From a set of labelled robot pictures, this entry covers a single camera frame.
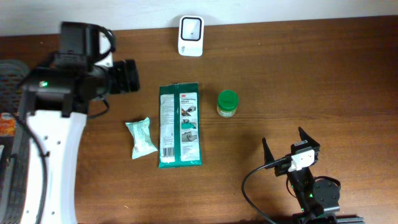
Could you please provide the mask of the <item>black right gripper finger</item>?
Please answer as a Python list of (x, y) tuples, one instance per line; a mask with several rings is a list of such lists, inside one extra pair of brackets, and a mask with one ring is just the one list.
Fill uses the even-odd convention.
[(263, 145), (263, 149), (264, 149), (264, 163), (265, 164), (271, 164), (275, 161), (271, 150), (268, 146), (267, 140), (266, 138), (262, 138), (262, 145)]
[(320, 147), (320, 144), (310, 137), (301, 127), (298, 127), (299, 135), (302, 141), (306, 140), (313, 148)]

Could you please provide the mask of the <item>green lid jar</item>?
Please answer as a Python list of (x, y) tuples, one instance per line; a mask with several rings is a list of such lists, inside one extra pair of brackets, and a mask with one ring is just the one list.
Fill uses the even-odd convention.
[(230, 118), (236, 113), (239, 96), (233, 90), (224, 90), (218, 95), (217, 112), (221, 117)]

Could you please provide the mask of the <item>light green wipes packet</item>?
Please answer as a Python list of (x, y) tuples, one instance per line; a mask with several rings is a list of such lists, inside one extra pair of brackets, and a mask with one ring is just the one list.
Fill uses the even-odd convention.
[(142, 156), (158, 151), (150, 137), (150, 119), (148, 117), (142, 121), (127, 122), (125, 125), (131, 133), (134, 141), (132, 159), (138, 159)]

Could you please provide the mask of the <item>green 3M gloves package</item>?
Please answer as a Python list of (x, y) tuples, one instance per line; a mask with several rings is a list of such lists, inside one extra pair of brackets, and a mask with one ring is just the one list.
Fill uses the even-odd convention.
[(159, 90), (159, 168), (202, 165), (198, 83)]

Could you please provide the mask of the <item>orange snack packet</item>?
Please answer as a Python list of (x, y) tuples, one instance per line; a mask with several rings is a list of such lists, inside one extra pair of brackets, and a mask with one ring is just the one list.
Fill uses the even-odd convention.
[(16, 121), (10, 113), (1, 113), (0, 137), (15, 136)]

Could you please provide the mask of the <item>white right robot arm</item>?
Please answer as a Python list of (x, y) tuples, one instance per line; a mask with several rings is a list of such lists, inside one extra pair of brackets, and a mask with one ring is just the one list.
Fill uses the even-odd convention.
[(363, 217), (339, 217), (341, 182), (327, 176), (315, 177), (310, 167), (318, 162), (320, 144), (302, 128), (298, 128), (301, 141), (290, 146), (290, 153), (274, 159), (266, 139), (262, 139), (266, 169), (275, 175), (287, 177), (291, 194), (297, 199), (301, 213), (292, 215), (292, 223), (364, 223)]

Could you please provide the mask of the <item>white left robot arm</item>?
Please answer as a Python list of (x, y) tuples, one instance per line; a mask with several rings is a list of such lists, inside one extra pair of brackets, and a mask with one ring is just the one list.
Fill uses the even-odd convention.
[(140, 89), (135, 61), (114, 61), (115, 51), (112, 30), (63, 22), (59, 49), (17, 85), (22, 98), (11, 159), (22, 173), (14, 172), (4, 191), (21, 201), (18, 223), (76, 223), (76, 166), (84, 128), (93, 119), (89, 105)]

